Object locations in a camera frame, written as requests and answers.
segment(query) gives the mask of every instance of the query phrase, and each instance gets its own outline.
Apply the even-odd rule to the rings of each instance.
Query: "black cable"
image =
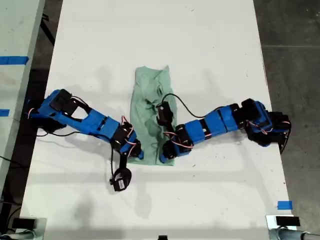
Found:
[[[45,135],[37,135],[37,137],[45,137],[48,134],[51,134],[51,135],[54,135],[54,136],[57,136],[57,137],[66,137],[66,136],[70,136],[72,134],[81,134],[81,132],[73,131],[73,132],[70,132],[70,133],[67,133],[67,134],[56,134],[56,133],[53,133],[53,132],[47,132]]]
[[[4,156],[0,156],[0,158],[4,159],[4,160],[6,160],[6,161],[8,161],[8,162],[10,162],[10,163],[17,164],[17,165],[19,165],[19,166],[20,166],[21,168],[23,168],[23,169],[28,169],[27,166],[23,166],[22,164],[20,164],[20,163],[17,162],[17,161],[10,160],[10,159],[8,159],[8,158],[6,158],[6,157],[4,157]]]
[[[204,116],[194,115],[194,114],[189,110],[189,108],[188,108],[187,105],[184,103],[184,101],[182,101],[180,97],[178,97],[177,95],[175,95],[175,94],[173,94],[173,93],[168,93],[168,94],[164,95],[164,97],[162,98],[161,103],[163,104],[165,98],[166,98],[167,96],[170,96],[170,95],[172,95],[172,96],[176,97],[177,99],[179,99],[180,102],[181,102],[181,103],[183,104],[183,106],[185,107],[185,109],[186,109],[192,116],[194,116],[195,118],[197,118],[197,119],[203,119],[203,118],[205,117],[205,115],[204,115]]]
[[[286,146],[287,146],[287,143],[288,143],[288,140],[289,140],[290,133],[291,133],[291,126],[290,126],[290,129],[289,129],[288,134],[287,134],[287,136],[286,136],[285,142],[284,142],[284,144],[283,144],[282,148],[280,149],[280,154],[282,154],[282,153],[283,153],[283,151],[285,150],[285,148],[286,148]]]
[[[11,204],[11,205],[18,205],[21,206],[20,203],[16,203],[16,202],[9,202],[9,201],[0,201],[0,204]]]
[[[37,137],[45,137],[45,136],[47,136],[49,133],[47,132],[46,134],[44,134],[44,135],[37,135]]]
[[[111,144],[110,146],[111,146],[111,157],[110,157],[111,174],[112,174],[112,177],[114,177],[114,148],[112,147]]]
[[[80,101],[81,101],[84,105],[86,105],[87,107],[89,106],[85,101],[82,100],[82,98],[80,98],[80,97],[78,97],[78,96],[72,96],[72,98],[80,100]]]
[[[53,132],[48,132],[48,133],[51,134],[51,135],[57,136],[57,137],[66,137],[66,136],[70,136],[72,134],[81,134],[81,132],[79,132],[79,131],[73,131],[73,132],[70,132],[68,134],[61,134],[61,135],[53,133]]]
[[[8,217],[8,221],[6,222],[6,227],[5,227],[5,233],[7,233],[7,231],[8,231],[8,229],[9,229],[9,223],[10,223],[10,219],[13,217],[13,215],[16,213],[16,212],[18,212],[19,210],[21,209],[21,206],[20,207],[18,207],[16,210],[14,210],[11,214],[10,214],[10,216]]]

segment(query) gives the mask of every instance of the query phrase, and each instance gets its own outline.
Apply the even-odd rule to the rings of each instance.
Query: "white surface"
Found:
[[[1,0],[0,56],[28,56],[26,65],[0,65],[0,156],[11,159],[19,128],[44,0]],[[0,193],[9,163],[0,158]]]
[[[252,0],[64,0],[46,93],[65,88],[119,120],[135,69],[166,65],[195,114],[247,98],[271,108]],[[178,122],[192,119],[178,103]],[[288,200],[278,146],[240,132],[197,145],[174,167],[129,165],[131,184],[118,194],[109,157],[90,136],[37,139],[21,215],[47,218],[46,240],[267,240],[265,216],[291,214],[277,210]]]

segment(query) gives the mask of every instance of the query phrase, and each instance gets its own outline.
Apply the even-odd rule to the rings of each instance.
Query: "wire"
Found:
[[[187,149],[192,149],[192,148],[194,147],[193,145],[192,145],[192,146],[188,146],[188,145],[183,145],[183,144],[181,144],[181,143],[178,143],[178,142],[176,142],[176,141],[173,141],[173,138],[177,135],[177,134],[175,134],[174,132],[168,131],[168,132],[166,132],[164,135],[166,135],[168,138],[170,138],[171,142],[174,143],[174,144],[176,144],[176,145],[178,145],[178,146],[181,146],[181,147],[184,147],[184,148],[187,148]]]
[[[9,223],[10,223],[10,219],[13,217],[13,215],[18,212],[19,210],[21,209],[21,206],[18,207],[16,210],[14,210],[10,216],[8,217],[8,221],[6,222],[6,227],[5,227],[5,233],[8,231],[8,228],[9,228]]]
[[[73,131],[73,132],[70,132],[70,133],[67,133],[67,134],[56,134],[56,133],[53,133],[53,132],[48,132],[48,134],[51,134],[51,135],[54,135],[54,136],[57,136],[57,137],[66,137],[66,136],[70,136],[72,134],[82,134],[81,132],[79,131]]]
[[[51,134],[51,135],[54,135],[54,136],[57,136],[57,137],[66,137],[66,136],[70,136],[72,134],[83,134],[83,133],[79,132],[79,131],[73,131],[73,132],[70,132],[70,133],[67,133],[67,134],[56,134],[56,133],[53,133],[53,132],[46,132],[45,135],[37,135],[37,137],[45,137],[48,134]]]
[[[16,202],[8,202],[8,201],[0,201],[0,204],[11,204],[11,205],[18,205],[21,206],[20,203],[16,203]]]
[[[4,160],[6,160],[6,161],[8,161],[8,162],[10,162],[10,163],[17,164],[17,165],[19,165],[19,166],[20,166],[21,168],[23,168],[23,169],[28,169],[27,166],[23,166],[22,164],[20,164],[20,163],[17,162],[17,161],[10,160],[10,159],[8,159],[8,158],[6,158],[6,157],[4,157],[4,156],[0,156],[0,158],[4,159]]]
[[[251,121],[248,121],[248,123],[251,124],[252,126],[255,126],[256,128],[259,128],[264,135],[268,135],[268,133],[266,132],[266,130],[262,129],[259,125],[254,124],[254,123],[251,122]]]
[[[128,158],[130,157],[131,151],[135,148],[136,145],[133,145],[128,153]]]
[[[46,134],[44,134],[44,135],[37,135],[37,137],[45,137],[45,136],[47,136],[49,133],[47,132]]]
[[[86,105],[86,106],[89,106],[85,101],[83,101],[80,97],[78,97],[78,96],[72,96],[72,97],[70,97],[71,99],[77,99],[77,100],[80,100],[84,105]]]
[[[183,145],[181,143],[173,141],[172,139],[171,139],[171,142],[173,142],[175,145],[178,145],[178,146],[181,146],[181,147],[184,147],[184,148],[187,148],[187,149],[193,149],[194,148],[194,146]]]
[[[194,116],[195,118],[197,118],[197,119],[203,119],[203,118],[205,117],[205,115],[204,115],[204,116],[194,115],[194,114],[189,110],[189,108],[188,108],[187,105],[184,103],[184,101],[182,101],[180,97],[178,97],[177,95],[175,95],[175,94],[173,94],[173,93],[168,93],[168,94],[164,95],[164,97],[162,98],[161,103],[163,104],[165,98],[166,98],[167,96],[170,96],[170,95],[172,95],[172,96],[176,97],[177,99],[179,99],[180,102],[182,103],[182,105],[185,107],[185,109],[186,109],[192,116]]]
[[[127,139],[125,139],[125,141],[126,141],[127,144],[134,145],[134,146],[137,145],[136,143],[128,141]]]
[[[31,111],[32,111],[33,109],[35,109],[35,108],[33,107],[33,108],[31,108],[31,109],[29,110],[29,112],[28,112],[28,118],[27,118],[27,119],[29,119],[30,113],[31,113]]]
[[[171,135],[177,136],[177,134],[172,132],[172,131],[164,131],[163,134],[164,135],[170,135],[171,134]]]
[[[280,149],[280,154],[282,154],[283,151],[285,150],[285,148],[286,148],[286,146],[287,146],[287,143],[288,143],[289,136],[290,136],[290,134],[291,134],[291,122],[289,122],[289,121],[283,121],[282,123],[290,124],[290,128],[289,128],[289,131],[287,132],[287,134],[286,134],[286,136],[285,136],[285,141],[284,141],[283,146],[282,146],[281,149]]]
[[[112,147],[112,145],[110,144],[111,146],[111,157],[110,157],[110,164],[111,164],[111,174],[112,174],[112,177],[114,176],[114,148]]]

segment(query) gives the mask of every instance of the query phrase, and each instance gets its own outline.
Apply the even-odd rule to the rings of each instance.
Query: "green towel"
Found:
[[[138,67],[135,70],[135,84],[131,99],[130,121],[141,141],[144,159],[129,158],[129,163],[143,165],[174,165],[174,160],[168,160],[165,164],[160,162],[159,156],[162,153],[162,146],[169,140],[163,132],[164,128],[157,123],[156,106],[163,97],[173,93],[171,89],[171,79],[169,67],[163,70],[155,70],[148,67]],[[177,104],[173,96],[165,98],[170,104],[173,116],[177,115]],[[177,120],[173,117],[172,125],[175,126]]]

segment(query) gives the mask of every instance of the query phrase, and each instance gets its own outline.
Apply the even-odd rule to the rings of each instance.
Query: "cable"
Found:
[[[4,160],[6,160],[6,161],[8,161],[8,162],[10,162],[10,163],[17,164],[17,165],[19,165],[19,166],[20,166],[21,168],[23,168],[23,169],[28,169],[27,166],[23,166],[22,164],[20,164],[20,163],[17,162],[17,161],[10,160],[10,159],[8,159],[8,158],[6,158],[6,157],[4,157],[4,156],[0,156],[0,158],[4,159]]]
[[[35,109],[35,108],[33,107],[33,108],[31,108],[31,109],[29,110],[27,119],[29,119],[30,113],[31,113],[31,111],[32,111],[33,109]]]
[[[72,96],[70,97],[71,99],[77,99],[77,100],[80,100],[84,105],[86,105],[87,107],[89,106],[85,101],[83,101],[80,97],[78,96]]]
[[[280,154],[282,154],[283,151],[285,150],[285,148],[286,148],[286,146],[287,146],[287,143],[288,143],[289,136],[290,136],[290,134],[291,134],[291,123],[288,122],[288,121],[283,121],[283,123],[290,124],[290,128],[289,128],[289,131],[288,131],[287,134],[286,134],[284,144],[283,144],[283,146],[282,146],[281,149],[280,149]]]
[[[53,133],[53,132],[47,132],[44,135],[37,135],[37,137],[45,137],[48,134],[51,134],[51,135],[54,135],[54,136],[57,136],[57,137],[66,137],[66,136],[70,136],[72,134],[83,134],[83,133],[79,132],[79,131],[73,131],[73,132],[70,132],[70,133],[67,133],[67,134],[56,134],[56,133]]]
[[[81,132],[79,131],[73,131],[73,132],[70,132],[70,133],[67,133],[67,134],[56,134],[56,133],[53,133],[53,132],[48,132],[48,134],[51,134],[51,135],[54,135],[54,136],[57,136],[57,137],[66,137],[66,136],[70,136],[72,134],[82,134]]]
[[[37,135],[37,137],[45,137],[45,136],[47,136],[49,133],[47,132],[46,134],[44,134],[44,135]]]
[[[112,147],[112,145],[110,144],[111,146],[111,157],[110,157],[110,164],[111,164],[111,174],[112,174],[112,177],[114,176],[114,148]]]
[[[166,132],[164,132],[164,135],[167,136],[168,138],[170,138],[171,142],[176,144],[176,145],[178,145],[178,146],[181,146],[181,147],[184,147],[184,148],[187,148],[187,149],[192,149],[194,147],[193,145],[192,146],[188,146],[188,145],[183,145],[181,143],[173,141],[173,138],[177,135],[174,132],[166,131]]]
[[[14,210],[14,211],[10,214],[10,216],[8,217],[8,221],[6,222],[6,227],[5,227],[5,233],[8,231],[10,219],[11,219],[12,216],[13,216],[16,212],[18,212],[20,209],[21,209],[21,206],[18,207],[16,210]]]
[[[184,103],[184,101],[182,101],[180,97],[178,97],[177,95],[175,95],[175,94],[173,94],[173,93],[168,93],[168,94],[164,95],[164,97],[162,98],[162,101],[161,101],[162,104],[164,103],[165,98],[166,98],[167,96],[169,96],[169,95],[172,95],[172,96],[176,97],[177,99],[179,99],[180,102],[182,103],[182,105],[185,107],[185,109],[186,109],[192,116],[194,116],[195,118],[197,118],[197,119],[203,119],[203,118],[206,116],[206,115],[204,115],[204,116],[194,115],[194,114],[189,110],[189,108],[186,106],[186,104]]]
[[[0,201],[0,204],[11,204],[11,205],[18,205],[21,206],[20,203],[16,203],[16,202],[8,202],[8,201]]]

